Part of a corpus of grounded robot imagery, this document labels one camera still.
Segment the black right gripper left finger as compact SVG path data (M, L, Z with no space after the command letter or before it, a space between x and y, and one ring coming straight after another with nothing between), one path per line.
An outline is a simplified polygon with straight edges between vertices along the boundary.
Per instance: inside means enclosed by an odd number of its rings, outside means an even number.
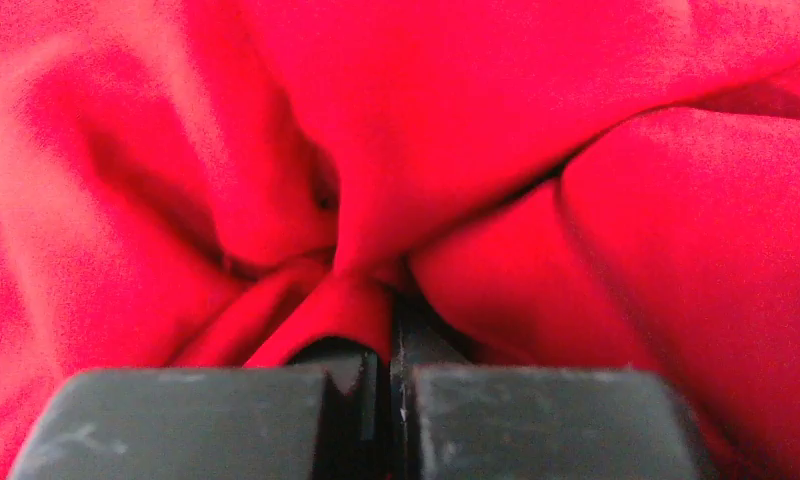
M276 368L102 369L49 401L13 479L366 479L380 361L321 340Z

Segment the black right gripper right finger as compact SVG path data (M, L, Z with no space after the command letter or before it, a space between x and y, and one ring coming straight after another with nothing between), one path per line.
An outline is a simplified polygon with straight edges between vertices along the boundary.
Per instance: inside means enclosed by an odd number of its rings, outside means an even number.
M397 479L714 479L694 416L634 370L483 366L430 308L398 301Z

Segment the red garment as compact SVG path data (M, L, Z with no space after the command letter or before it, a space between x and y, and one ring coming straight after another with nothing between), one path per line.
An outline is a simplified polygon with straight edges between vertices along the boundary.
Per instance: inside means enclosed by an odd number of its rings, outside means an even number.
M635 367L800 479L800 1L0 1L0 479L96 367Z

